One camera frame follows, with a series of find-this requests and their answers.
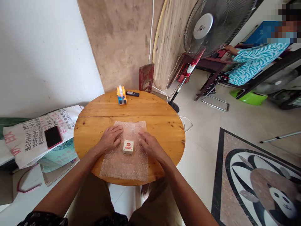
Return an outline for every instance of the blue striped shirt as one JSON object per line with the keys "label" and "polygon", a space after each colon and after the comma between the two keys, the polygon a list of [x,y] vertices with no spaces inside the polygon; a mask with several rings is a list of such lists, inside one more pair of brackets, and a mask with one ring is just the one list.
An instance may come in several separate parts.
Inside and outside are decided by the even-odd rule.
{"label": "blue striped shirt", "polygon": [[246,84],[265,66],[280,56],[288,46],[289,44],[286,43],[270,43],[264,46],[239,50],[238,55],[233,60],[240,64],[228,72],[229,83],[234,85]]}

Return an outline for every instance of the fan base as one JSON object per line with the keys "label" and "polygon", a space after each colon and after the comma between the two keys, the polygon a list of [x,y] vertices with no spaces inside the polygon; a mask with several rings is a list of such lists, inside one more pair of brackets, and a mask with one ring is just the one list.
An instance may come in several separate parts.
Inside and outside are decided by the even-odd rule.
{"label": "fan base", "polygon": [[170,106],[176,111],[176,113],[179,113],[180,108],[178,107],[177,104],[175,104],[174,102],[172,102],[172,103],[170,104]]}

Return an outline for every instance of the red fan pole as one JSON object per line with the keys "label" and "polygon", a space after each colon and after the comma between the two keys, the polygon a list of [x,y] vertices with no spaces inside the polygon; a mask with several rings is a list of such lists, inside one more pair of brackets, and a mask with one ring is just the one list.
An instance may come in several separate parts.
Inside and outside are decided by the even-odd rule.
{"label": "red fan pole", "polygon": [[178,90],[176,91],[176,93],[174,94],[174,96],[172,97],[172,99],[169,101],[169,105],[172,106],[172,108],[176,111],[176,113],[179,113],[180,108],[173,101],[176,98],[176,96],[178,95],[178,93],[179,93],[182,85],[184,84],[185,80],[191,75],[191,73],[193,72],[195,66],[200,61],[200,59],[201,59],[201,57],[202,57],[202,55],[203,55],[203,53],[204,53],[205,50],[206,50],[206,48],[204,48],[203,51],[201,51],[199,55],[197,55],[197,56],[195,56],[195,58],[193,58],[193,60],[190,63],[189,67],[187,68],[187,70],[181,75],[181,76],[184,76],[184,79],[181,82]]}

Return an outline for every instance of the metal rod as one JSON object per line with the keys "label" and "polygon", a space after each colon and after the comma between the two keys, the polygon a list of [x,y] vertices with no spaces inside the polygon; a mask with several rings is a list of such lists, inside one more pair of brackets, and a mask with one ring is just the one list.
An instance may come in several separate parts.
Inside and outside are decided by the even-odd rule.
{"label": "metal rod", "polygon": [[293,136],[293,135],[297,135],[297,134],[300,134],[301,131],[298,131],[298,132],[294,132],[294,133],[289,133],[289,134],[286,134],[286,135],[282,135],[282,136],[278,136],[278,137],[274,137],[272,139],[269,139],[269,140],[265,140],[265,141],[260,141],[259,143],[267,143],[267,142],[271,142],[273,140],[279,140],[281,138],[285,138],[285,137],[289,137],[289,136]]}
{"label": "metal rod", "polygon": [[176,93],[174,94],[174,96],[172,97],[172,99],[169,101],[169,103],[168,103],[169,105],[171,105],[171,104],[173,103],[174,99],[175,99],[176,96],[178,95],[178,93],[179,93],[179,91],[180,91],[180,89],[181,89],[181,87],[182,87],[182,85],[184,84],[184,82],[185,82],[186,79],[187,79],[187,77],[184,77],[184,79],[183,79],[183,81],[181,82],[181,84],[180,84],[178,90],[176,91]]}

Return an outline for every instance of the white wall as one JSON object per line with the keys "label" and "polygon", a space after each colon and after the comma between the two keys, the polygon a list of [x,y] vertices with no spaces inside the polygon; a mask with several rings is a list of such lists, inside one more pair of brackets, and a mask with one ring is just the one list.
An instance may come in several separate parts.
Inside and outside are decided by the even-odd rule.
{"label": "white wall", "polygon": [[103,93],[76,0],[0,0],[0,116],[37,117]]}
{"label": "white wall", "polygon": [[256,25],[260,25],[264,20],[271,20],[271,16],[278,14],[275,10],[278,9],[279,3],[281,2],[282,0],[264,0],[230,44],[233,46],[237,45],[255,28]]}

